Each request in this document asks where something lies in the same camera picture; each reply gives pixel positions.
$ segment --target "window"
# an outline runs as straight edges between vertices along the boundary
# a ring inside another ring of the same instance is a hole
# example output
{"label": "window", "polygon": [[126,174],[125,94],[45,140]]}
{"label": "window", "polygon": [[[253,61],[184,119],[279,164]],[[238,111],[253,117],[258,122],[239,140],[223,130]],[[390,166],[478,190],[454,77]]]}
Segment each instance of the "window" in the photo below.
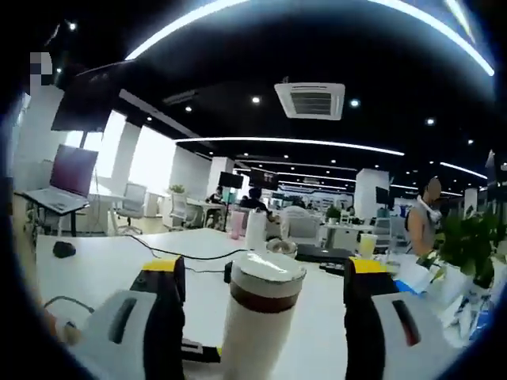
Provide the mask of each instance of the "window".
{"label": "window", "polygon": [[128,180],[154,190],[166,190],[175,150],[172,139],[144,126],[135,146]]}
{"label": "window", "polygon": [[[124,131],[126,117],[116,111],[112,111],[109,116],[108,123],[105,126],[104,133],[89,132],[86,134],[85,146],[87,150],[95,150],[98,152],[97,175],[100,177],[110,178],[112,168],[118,153],[121,134]],[[79,146],[82,139],[82,131],[68,132],[65,139],[65,145]]]}

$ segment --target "cup lid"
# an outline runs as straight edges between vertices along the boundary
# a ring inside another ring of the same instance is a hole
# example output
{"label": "cup lid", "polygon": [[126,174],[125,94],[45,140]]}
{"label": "cup lid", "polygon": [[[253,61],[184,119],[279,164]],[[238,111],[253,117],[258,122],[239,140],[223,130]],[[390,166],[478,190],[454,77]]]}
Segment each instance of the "cup lid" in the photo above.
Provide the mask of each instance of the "cup lid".
{"label": "cup lid", "polygon": [[307,270],[281,253],[248,252],[234,261],[231,278],[256,295],[282,298],[301,290]]}

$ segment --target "ceiling air conditioner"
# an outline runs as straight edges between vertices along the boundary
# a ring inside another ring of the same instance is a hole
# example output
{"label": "ceiling air conditioner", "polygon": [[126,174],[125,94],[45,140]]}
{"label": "ceiling air conditioner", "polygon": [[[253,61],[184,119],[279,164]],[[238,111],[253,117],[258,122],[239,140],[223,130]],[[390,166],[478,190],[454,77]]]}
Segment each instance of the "ceiling air conditioner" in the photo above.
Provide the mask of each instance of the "ceiling air conditioner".
{"label": "ceiling air conditioner", "polygon": [[337,83],[279,83],[275,91],[287,117],[340,120],[345,85]]}

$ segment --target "potted plant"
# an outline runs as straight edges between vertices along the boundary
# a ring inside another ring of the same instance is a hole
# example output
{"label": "potted plant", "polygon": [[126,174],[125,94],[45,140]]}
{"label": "potted plant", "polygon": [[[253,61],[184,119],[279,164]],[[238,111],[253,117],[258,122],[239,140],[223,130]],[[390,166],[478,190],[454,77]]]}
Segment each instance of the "potted plant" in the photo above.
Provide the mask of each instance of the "potted plant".
{"label": "potted plant", "polygon": [[185,192],[185,186],[182,184],[173,184],[169,186],[169,191],[176,194],[183,194]]}
{"label": "potted plant", "polygon": [[446,263],[440,290],[442,303],[465,291],[471,280],[482,289],[489,288],[494,277],[491,257],[505,238],[505,225],[489,209],[484,215],[467,211],[465,219],[447,217],[442,227],[439,258]]}
{"label": "potted plant", "polygon": [[326,211],[326,218],[329,224],[337,224],[340,220],[341,212],[333,204]]}

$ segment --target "black cable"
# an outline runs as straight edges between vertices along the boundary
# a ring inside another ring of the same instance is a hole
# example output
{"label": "black cable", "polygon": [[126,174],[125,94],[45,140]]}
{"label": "black cable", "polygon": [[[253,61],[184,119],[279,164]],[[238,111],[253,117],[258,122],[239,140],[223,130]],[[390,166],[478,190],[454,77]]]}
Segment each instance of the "black cable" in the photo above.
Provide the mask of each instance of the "black cable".
{"label": "black cable", "polygon": [[188,269],[189,271],[192,271],[194,273],[224,273],[225,271],[197,271],[194,268],[185,267],[185,269]]}
{"label": "black cable", "polygon": [[69,301],[69,302],[73,302],[75,303],[76,305],[80,305],[81,307],[84,307],[85,309],[87,309],[90,314],[93,313],[95,311],[95,309],[91,306],[88,306],[86,305],[85,303],[82,303],[81,301],[75,299],[75,298],[72,298],[72,297],[67,297],[66,295],[59,295],[57,297],[54,297],[54,298],[51,298],[49,301],[47,301],[46,303],[44,303],[44,308],[46,309],[48,306],[50,306],[53,302],[56,302],[60,299],[63,299],[65,301]]}
{"label": "black cable", "polygon": [[134,240],[137,240],[139,243],[141,243],[142,245],[144,245],[145,247],[147,247],[148,249],[150,249],[151,250],[151,254],[153,256],[157,257],[158,259],[160,259],[161,257],[156,256],[153,251],[162,252],[162,253],[168,253],[170,255],[181,256],[181,257],[184,257],[185,259],[192,259],[192,260],[218,260],[218,259],[223,259],[224,257],[232,256],[232,255],[234,255],[235,253],[238,253],[238,252],[246,252],[246,251],[248,251],[248,249],[236,249],[235,251],[226,253],[225,255],[222,255],[222,256],[215,256],[215,257],[194,257],[194,256],[184,255],[182,253],[165,251],[164,249],[153,248],[153,247],[150,247],[145,241],[142,241],[141,239],[138,239],[137,237],[135,237],[133,235],[128,235],[128,236],[130,238],[134,239]]}

